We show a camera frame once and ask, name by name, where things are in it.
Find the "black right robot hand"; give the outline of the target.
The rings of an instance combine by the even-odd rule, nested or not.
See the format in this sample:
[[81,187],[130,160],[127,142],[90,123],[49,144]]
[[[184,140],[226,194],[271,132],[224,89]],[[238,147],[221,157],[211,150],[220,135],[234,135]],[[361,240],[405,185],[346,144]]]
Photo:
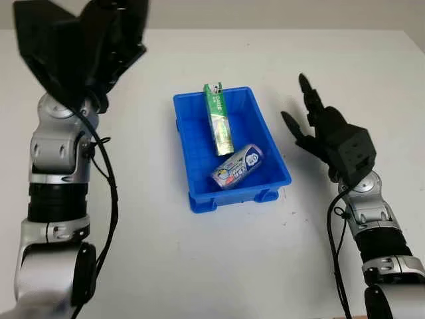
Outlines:
[[296,144],[327,163],[329,166],[341,169],[348,163],[343,154],[343,144],[347,141],[349,125],[342,114],[334,107],[325,107],[316,89],[314,89],[304,74],[298,76],[303,93],[303,101],[307,108],[307,121],[314,128],[315,135],[305,135],[300,125],[288,112],[281,115],[286,126],[296,138]]

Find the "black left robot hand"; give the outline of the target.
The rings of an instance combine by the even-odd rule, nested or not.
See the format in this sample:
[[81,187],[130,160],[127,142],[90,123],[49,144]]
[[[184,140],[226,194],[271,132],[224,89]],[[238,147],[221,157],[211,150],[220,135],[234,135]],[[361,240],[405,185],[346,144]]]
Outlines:
[[85,86],[99,114],[109,107],[107,93],[147,50],[142,39],[148,13],[149,1],[89,1],[79,15],[86,53]]

